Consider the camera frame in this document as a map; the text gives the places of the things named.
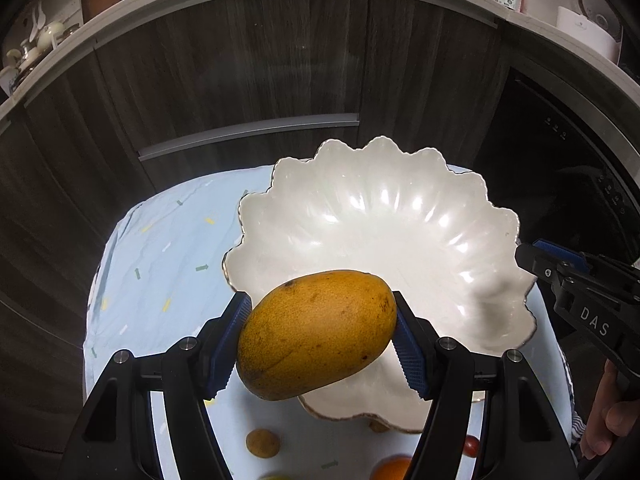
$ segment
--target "cherry tomato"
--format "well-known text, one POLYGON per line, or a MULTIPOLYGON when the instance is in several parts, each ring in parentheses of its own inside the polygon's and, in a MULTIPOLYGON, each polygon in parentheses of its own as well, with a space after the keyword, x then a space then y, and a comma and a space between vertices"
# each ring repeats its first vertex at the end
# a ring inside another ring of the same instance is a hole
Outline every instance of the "cherry tomato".
POLYGON ((465 447, 462 448, 462 454, 475 458, 480 451, 480 441, 473 435, 467 435, 465 439, 465 447))

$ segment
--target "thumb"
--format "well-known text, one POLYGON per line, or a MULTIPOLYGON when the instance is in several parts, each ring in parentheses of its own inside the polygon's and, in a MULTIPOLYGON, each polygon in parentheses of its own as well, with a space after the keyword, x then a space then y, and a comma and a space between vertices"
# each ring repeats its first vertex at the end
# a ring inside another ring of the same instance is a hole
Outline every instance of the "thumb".
POLYGON ((617 436, 627 436, 640 415, 640 400, 617 402, 607 412, 606 424, 617 436))

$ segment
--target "bowl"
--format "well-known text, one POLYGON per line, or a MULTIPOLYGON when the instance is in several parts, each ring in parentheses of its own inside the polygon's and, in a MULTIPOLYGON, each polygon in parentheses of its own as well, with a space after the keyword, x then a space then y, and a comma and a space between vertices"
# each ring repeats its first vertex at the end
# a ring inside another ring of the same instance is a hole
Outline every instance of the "bowl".
MULTIPOLYGON (((473 352, 499 356, 535 331, 525 305, 534 277, 514 260, 516 213, 494 207, 482 177, 454 173, 436 149, 403 153, 377 137, 354 150, 331 139, 311 160, 278 161, 271 187, 243 197, 238 213, 242 239, 222 266, 254 305, 292 278, 354 269, 383 278, 439 335, 473 352)), ((430 408, 391 343, 300 401, 320 418, 369 416, 408 433, 422 431, 430 408)))

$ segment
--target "green fruit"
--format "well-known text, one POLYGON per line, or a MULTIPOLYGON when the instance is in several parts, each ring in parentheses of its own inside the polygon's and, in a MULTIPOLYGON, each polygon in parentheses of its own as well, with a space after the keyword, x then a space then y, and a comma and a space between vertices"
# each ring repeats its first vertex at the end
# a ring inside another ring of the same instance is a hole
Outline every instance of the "green fruit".
POLYGON ((329 270, 267 294, 238 341, 238 374, 266 400, 283 400, 362 370, 396 327, 396 302, 373 274, 329 270))

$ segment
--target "white countertop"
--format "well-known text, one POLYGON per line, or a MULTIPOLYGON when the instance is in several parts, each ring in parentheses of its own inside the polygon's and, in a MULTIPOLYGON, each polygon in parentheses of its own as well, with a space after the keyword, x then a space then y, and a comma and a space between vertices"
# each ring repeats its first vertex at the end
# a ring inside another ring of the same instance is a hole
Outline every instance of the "white countertop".
MULTIPOLYGON (((20 102, 28 104, 50 82, 67 70, 71 65, 108 41, 124 34, 128 30, 149 22, 159 16, 175 12, 207 0, 122 0, 113 7, 100 13, 84 24, 76 33, 51 52, 14 94, 0 105, 0 122, 9 111, 20 102)), ((559 29, 527 16, 514 12, 493 0, 461 0, 461 4, 475 6, 478 12, 487 16, 497 16, 513 25, 530 30, 547 38, 549 41, 571 51, 577 57, 589 63, 605 75, 613 84, 624 92, 640 107, 640 86, 623 70, 610 62, 601 54, 585 46, 559 29)))

